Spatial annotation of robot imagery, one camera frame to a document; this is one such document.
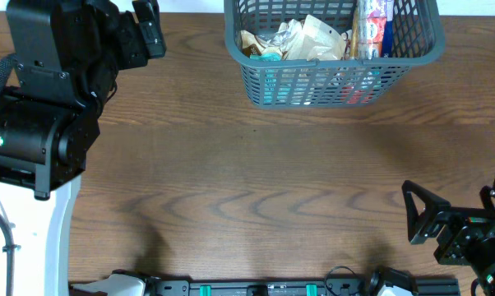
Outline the teal wet wipes pack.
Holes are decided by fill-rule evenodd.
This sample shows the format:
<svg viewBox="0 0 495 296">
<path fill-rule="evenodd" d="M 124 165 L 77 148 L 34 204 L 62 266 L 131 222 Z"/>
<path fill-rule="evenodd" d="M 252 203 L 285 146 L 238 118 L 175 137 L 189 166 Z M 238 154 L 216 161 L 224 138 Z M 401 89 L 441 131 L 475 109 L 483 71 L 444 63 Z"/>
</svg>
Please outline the teal wet wipes pack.
<svg viewBox="0 0 495 296">
<path fill-rule="evenodd" d="M 278 62 L 282 59 L 282 55 L 279 53 L 251 54 L 249 58 L 258 62 Z"/>
</svg>

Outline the beige brown nut bag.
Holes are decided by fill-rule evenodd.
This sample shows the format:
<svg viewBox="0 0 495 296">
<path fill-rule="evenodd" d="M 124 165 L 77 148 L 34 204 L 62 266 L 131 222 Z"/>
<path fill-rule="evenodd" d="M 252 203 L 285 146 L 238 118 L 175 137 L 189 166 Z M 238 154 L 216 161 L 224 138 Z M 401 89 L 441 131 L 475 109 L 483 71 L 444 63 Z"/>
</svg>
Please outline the beige brown nut bag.
<svg viewBox="0 0 495 296">
<path fill-rule="evenodd" d="M 284 60 L 341 60 L 345 55 L 343 37 L 325 22 L 307 15 L 303 22 L 303 45 L 283 56 Z"/>
</svg>

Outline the grey plastic basket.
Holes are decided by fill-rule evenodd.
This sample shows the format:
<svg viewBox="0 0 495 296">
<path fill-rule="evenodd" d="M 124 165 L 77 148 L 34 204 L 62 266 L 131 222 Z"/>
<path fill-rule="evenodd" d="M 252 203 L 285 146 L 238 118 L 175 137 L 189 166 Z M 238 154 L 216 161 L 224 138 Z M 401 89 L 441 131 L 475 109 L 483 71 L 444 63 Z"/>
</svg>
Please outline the grey plastic basket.
<svg viewBox="0 0 495 296">
<path fill-rule="evenodd" d="M 437 3 L 225 0 L 225 45 L 266 109 L 364 106 L 445 46 Z"/>
</svg>

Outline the orange capped snack tube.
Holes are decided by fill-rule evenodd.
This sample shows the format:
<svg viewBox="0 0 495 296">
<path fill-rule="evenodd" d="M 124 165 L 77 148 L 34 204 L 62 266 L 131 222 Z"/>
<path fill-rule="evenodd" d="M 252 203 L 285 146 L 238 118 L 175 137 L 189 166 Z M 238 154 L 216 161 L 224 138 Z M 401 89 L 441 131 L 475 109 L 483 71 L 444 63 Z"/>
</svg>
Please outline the orange capped snack tube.
<svg viewBox="0 0 495 296">
<path fill-rule="evenodd" d="M 372 57 L 373 43 L 366 33 L 368 18 L 361 16 L 362 9 L 356 6 L 351 33 L 348 35 L 349 47 L 345 58 L 350 62 L 368 60 Z M 376 77 L 363 65 L 349 67 L 345 73 L 345 82 L 341 95 L 347 104 L 367 104 L 373 95 Z"/>
</svg>

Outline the tissue pack multipack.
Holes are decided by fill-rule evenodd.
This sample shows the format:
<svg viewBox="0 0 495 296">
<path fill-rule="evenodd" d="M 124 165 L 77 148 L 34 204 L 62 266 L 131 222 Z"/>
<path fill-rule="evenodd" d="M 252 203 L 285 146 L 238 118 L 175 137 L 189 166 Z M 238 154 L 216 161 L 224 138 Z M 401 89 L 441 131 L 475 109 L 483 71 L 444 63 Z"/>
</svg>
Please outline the tissue pack multipack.
<svg viewBox="0 0 495 296">
<path fill-rule="evenodd" d="M 358 0 L 358 59 L 391 58 L 393 0 Z"/>
</svg>

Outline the beige nut snack bag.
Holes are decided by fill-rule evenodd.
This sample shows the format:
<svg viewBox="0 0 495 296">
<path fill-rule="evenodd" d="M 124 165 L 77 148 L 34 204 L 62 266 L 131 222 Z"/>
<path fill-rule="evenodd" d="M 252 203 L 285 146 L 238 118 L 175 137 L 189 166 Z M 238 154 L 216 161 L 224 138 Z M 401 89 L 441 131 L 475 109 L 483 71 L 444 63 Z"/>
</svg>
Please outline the beige nut snack bag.
<svg viewBox="0 0 495 296">
<path fill-rule="evenodd" d="M 247 57 L 251 56 L 261 56 L 265 47 L 263 44 L 259 42 L 257 37 L 250 33 L 249 31 L 242 30 L 241 31 L 242 38 L 242 52 Z"/>
</svg>

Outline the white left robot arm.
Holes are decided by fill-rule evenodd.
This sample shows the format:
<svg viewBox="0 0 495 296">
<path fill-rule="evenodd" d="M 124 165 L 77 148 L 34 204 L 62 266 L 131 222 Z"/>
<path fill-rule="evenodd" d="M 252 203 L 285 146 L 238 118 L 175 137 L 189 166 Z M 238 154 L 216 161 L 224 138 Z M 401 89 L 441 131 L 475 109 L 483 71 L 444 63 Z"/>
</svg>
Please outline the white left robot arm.
<svg viewBox="0 0 495 296">
<path fill-rule="evenodd" d="M 0 294 L 109 295 L 155 287 L 71 285 L 72 212 L 99 117 L 120 71 L 166 53 L 160 8 L 138 0 L 10 1 L 14 52 L 0 60 Z"/>
</svg>

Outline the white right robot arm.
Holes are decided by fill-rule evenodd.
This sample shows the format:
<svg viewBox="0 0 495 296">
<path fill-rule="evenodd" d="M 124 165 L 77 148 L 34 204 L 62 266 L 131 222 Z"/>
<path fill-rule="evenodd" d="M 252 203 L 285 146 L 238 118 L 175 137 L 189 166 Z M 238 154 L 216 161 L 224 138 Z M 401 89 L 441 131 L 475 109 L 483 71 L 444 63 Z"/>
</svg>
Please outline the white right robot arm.
<svg viewBox="0 0 495 296">
<path fill-rule="evenodd" d="M 495 295 L 495 179 L 479 192 L 481 208 L 452 206 L 410 180 L 401 190 L 409 242 L 423 244 L 435 238 L 438 264 L 470 266 L 477 276 L 471 293 L 480 287 L 486 295 Z"/>
</svg>

